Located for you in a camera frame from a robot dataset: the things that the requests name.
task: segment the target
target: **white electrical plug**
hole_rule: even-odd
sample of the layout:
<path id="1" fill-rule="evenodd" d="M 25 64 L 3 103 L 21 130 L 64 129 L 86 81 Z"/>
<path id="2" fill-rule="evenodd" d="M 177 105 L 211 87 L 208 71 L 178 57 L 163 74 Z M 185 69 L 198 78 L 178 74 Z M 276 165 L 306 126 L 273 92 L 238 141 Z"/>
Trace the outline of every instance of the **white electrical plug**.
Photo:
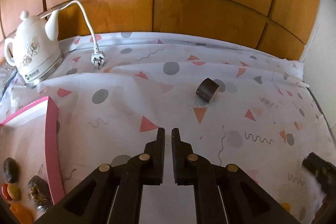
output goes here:
<path id="1" fill-rule="evenodd" d="M 103 51 L 98 51 L 91 55 L 91 63 L 100 70 L 100 67 L 104 65 L 105 54 Z"/>

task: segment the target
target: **kettle spout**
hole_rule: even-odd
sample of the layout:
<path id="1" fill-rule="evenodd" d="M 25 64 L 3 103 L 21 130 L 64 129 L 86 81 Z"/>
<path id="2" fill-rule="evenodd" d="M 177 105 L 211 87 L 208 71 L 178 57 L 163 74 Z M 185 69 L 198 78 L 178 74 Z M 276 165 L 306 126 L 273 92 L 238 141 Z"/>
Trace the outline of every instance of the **kettle spout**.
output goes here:
<path id="1" fill-rule="evenodd" d="M 58 13 L 60 9 L 53 11 L 45 24 L 45 32 L 51 41 L 57 41 L 58 38 Z"/>

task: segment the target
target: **kettle handle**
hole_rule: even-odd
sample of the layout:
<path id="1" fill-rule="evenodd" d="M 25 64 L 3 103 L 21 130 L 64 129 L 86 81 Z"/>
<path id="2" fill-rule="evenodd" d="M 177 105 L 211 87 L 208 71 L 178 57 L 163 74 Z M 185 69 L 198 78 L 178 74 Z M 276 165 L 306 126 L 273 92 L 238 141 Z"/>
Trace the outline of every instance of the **kettle handle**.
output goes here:
<path id="1" fill-rule="evenodd" d="M 15 66 L 15 62 L 14 59 L 11 57 L 11 55 L 9 54 L 9 44 L 13 43 L 14 39 L 13 38 L 6 38 L 5 39 L 5 47 L 3 49 L 3 53 L 5 55 L 5 58 L 7 60 L 7 63 L 11 66 Z"/>

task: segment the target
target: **power cord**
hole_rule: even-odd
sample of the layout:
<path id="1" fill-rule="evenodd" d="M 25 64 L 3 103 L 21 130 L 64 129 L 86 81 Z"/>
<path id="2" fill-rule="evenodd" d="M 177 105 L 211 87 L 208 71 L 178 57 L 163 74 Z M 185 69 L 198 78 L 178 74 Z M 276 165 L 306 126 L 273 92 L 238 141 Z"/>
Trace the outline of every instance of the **power cord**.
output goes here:
<path id="1" fill-rule="evenodd" d="M 94 64 L 94 66 L 97 67 L 98 70 L 100 70 L 100 67 L 102 67 L 104 65 L 105 54 L 104 54 L 103 51 L 99 50 L 99 46 L 98 46 L 98 43 L 97 43 L 95 32 L 93 31 L 93 28 L 92 28 L 92 26 L 90 24 L 90 21 L 89 21 L 87 15 L 86 15 L 86 12 L 85 12 L 85 9 L 84 9 L 83 5 L 78 0 L 73 0 L 73 1 L 69 2 L 67 5 L 65 5 L 64 7 L 60 8 L 60 9 L 57 9 L 56 11 L 58 13 L 59 11 L 64 10 L 65 8 L 67 8 L 67 7 L 69 7 L 73 4 L 77 4 L 79 6 L 79 8 L 81 9 L 82 13 L 83 13 L 85 23 L 86 23 L 86 25 L 87 25 L 87 27 L 88 27 L 91 35 L 92 35 L 92 38 L 93 38 L 93 53 L 91 55 L 91 63 Z M 51 12 L 47 15 L 44 15 L 41 18 L 45 18 L 46 16 L 51 15 L 53 12 Z"/>

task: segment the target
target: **squiggly line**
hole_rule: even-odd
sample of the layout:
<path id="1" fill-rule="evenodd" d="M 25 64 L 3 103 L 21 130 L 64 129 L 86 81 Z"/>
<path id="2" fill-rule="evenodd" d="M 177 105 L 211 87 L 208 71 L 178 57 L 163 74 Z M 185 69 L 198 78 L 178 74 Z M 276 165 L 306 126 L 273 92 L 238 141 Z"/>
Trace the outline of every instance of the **squiggly line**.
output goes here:
<path id="1" fill-rule="evenodd" d="M 92 126 L 93 128 L 97 128 L 97 127 L 99 126 L 99 120 L 101 120 L 101 122 L 102 122 L 104 125 L 109 124 L 109 122 L 104 122 L 104 120 L 101 119 L 101 118 L 98 118 L 98 119 L 96 120 L 96 122 L 97 122 L 97 125 L 96 125 L 96 126 L 94 126 L 92 122 L 89 122 L 89 124 L 91 124 L 91 126 Z"/>
<path id="2" fill-rule="evenodd" d="M 250 136 L 252 137 L 252 140 L 253 140 L 254 142 L 257 141 L 258 137 L 259 137 L 259 140 L 260 140 L 261 143 L 263 143 L 264 141 L 266 141 L 266 143 L 268 143 L 268 144 L 271 144 L 271 142 L 274 142 L 272 139 L 268 142 L 268 140 L 267 140 L 266 138 L 264 138 L 263 140 L 261 140 L 261 138 L 260 138 L 259 135 L 257 135 L 257 136 L 255 137 L 255 139 L 254 139 L 254 136 L 253 136 L 251 133 L 248 135 L 248 137 L 246 137 L 246 132 L 245 132 L 245 139 L 248 140 L 248 139 L 250 138 Z"/>
<path id="3" fill-rule="evenodd" d="M 278 108 L 279 105 L 275 105 L 275 103 L 271 103 L 270 101 L 268 101 L 266 98 L 261 98 L 259 97 L 259 100 L 262 102 L 262 101 L 265 101 L 266 104 L 270 103 L 271 106 L 275 106 L 275 108 Z"/>
<path id="4" fill-rule="evenodd" d="M 222 159 L 219 157 L 220 153 L 224 150 L 224 144 L 223 144 L 223 140 L 224 138 L 226 137 L 226 133 L 224 132 L 224 137 L 222 138 L 221 140 L 221 143 L 222 143 L 222 149 L 218 152 L 218 158 L 220 160 L 220 165 L 219 166 L 222 166 Z"/>
<path id="5" fill-rule="evenodd" d="M 292 182 L 296 182 L 297 184 L 301 184 L 301 186 L 305 184 L 305 181 L 302 182 L 301 180 L 298 180 L 298 178 L 294 177 L 293 175 L 289 176 L 289 173 L 288 173 L 288 181 L 290 180 L 292 180 Z"/>
<path id="6" fill-rule="evenodd" d="M 72 177 L 72 173 L 75 172 L 76 170 L 77 170 L 77 169 L 73 169 L 73 170 L 71 171 L 70 177 L 68 177 L 68 178 L 66 178 L 66 179 L 64 179 L 64 180 L 62 181 L 63 186 L 64 186 L 64 183 Z"/>
<path id="7" fill-rule="evenodd" d="M 163 49 L 164 49 L 165 47 L 163 47 L 163 48 L 161 48 L 161 49 L 159 49 L 159 50 L 156 50 L 155 52 L 151 52 L 151 53 L 149 53 L 148 54 L 148 56 L 147 57 L 142 57 L 142 58 L 140 58 L 139 60 L 137 60 L 137 61 L 141 61 L 142 59 L 146 59 L 146 58 L 149 58 L 149 55 L 151 55 L 151 54 L 156 54 L 158 51 L 162 51 Z"/>

